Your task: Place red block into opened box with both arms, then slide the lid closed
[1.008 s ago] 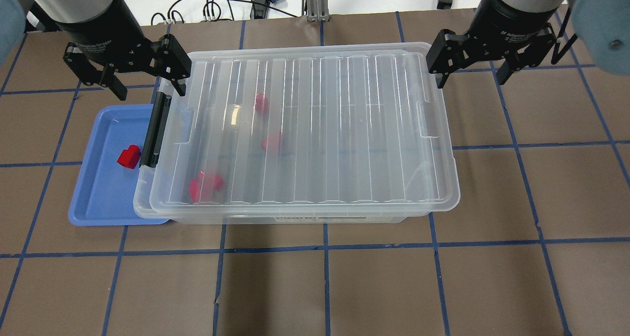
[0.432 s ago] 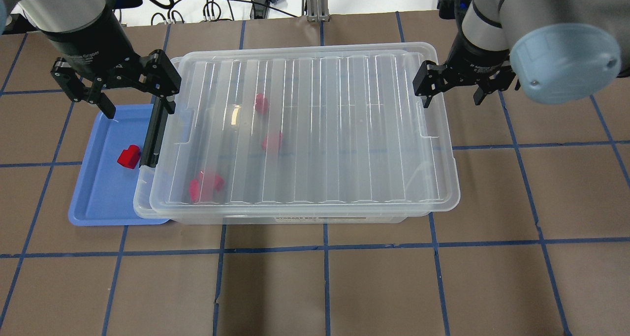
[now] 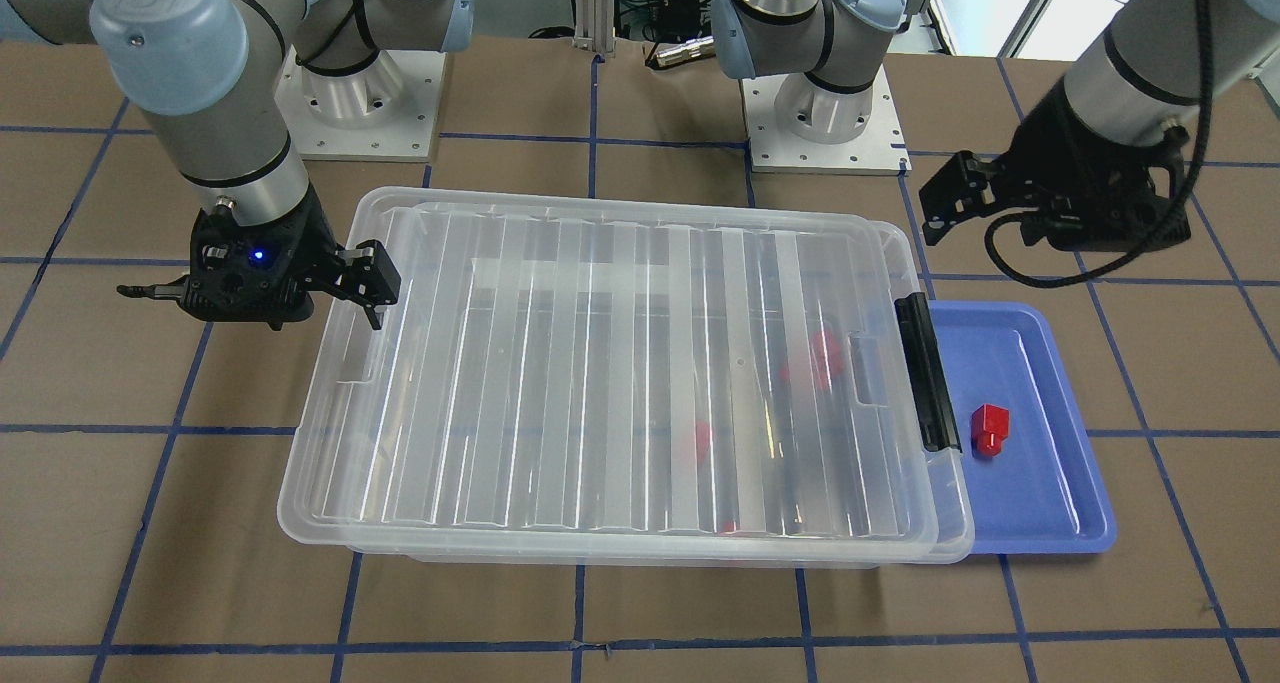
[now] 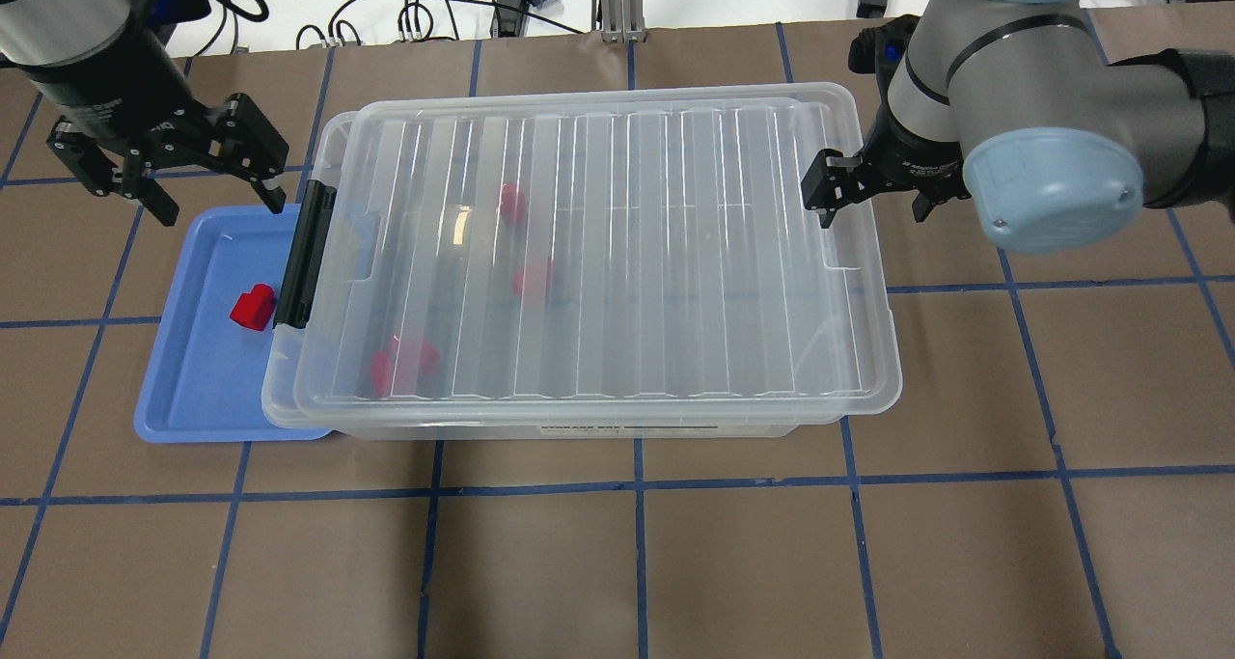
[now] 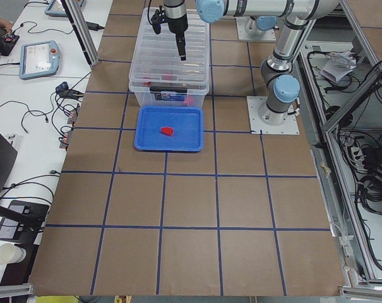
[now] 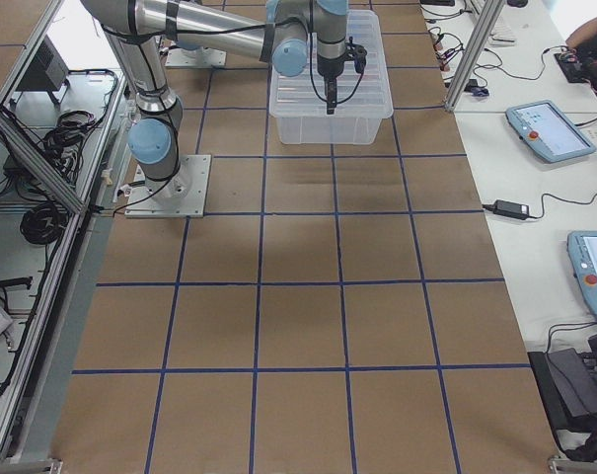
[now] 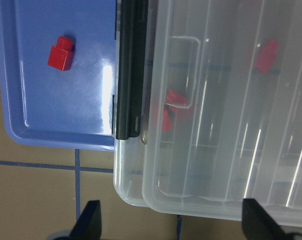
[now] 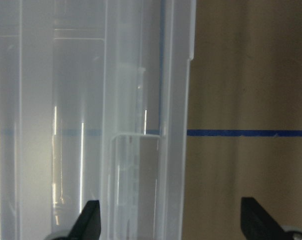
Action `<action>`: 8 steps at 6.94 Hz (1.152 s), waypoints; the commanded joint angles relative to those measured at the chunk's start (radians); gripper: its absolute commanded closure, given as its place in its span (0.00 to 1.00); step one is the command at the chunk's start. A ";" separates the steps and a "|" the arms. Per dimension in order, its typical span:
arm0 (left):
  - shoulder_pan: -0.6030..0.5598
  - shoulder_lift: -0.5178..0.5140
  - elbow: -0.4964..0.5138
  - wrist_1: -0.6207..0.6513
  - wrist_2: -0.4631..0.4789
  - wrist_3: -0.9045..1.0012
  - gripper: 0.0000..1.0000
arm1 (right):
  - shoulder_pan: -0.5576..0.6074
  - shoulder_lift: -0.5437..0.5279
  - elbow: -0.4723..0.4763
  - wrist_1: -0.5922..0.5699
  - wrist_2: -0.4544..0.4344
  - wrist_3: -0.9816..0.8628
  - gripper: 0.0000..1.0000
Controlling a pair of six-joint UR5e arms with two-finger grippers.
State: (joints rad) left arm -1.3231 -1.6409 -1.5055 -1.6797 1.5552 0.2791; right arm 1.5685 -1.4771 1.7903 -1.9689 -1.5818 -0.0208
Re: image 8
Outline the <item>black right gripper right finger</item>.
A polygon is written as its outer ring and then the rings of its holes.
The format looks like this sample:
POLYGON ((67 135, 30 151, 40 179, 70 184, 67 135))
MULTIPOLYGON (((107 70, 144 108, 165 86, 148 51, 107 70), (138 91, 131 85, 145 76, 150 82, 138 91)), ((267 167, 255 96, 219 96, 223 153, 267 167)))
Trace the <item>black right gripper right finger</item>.
POLYGON ((292 240, 292 235, 253 198, 241 198, 241 230, 247 240, 292 240))

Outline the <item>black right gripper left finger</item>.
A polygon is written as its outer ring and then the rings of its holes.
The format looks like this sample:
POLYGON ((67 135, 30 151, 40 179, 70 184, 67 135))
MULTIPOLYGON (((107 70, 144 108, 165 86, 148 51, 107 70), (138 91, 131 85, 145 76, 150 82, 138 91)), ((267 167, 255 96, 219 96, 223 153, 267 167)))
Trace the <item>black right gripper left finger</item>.
POLYGON ((99 200, 89 200, 73 225, 67 240, 98 240, 101 235, 99 200))

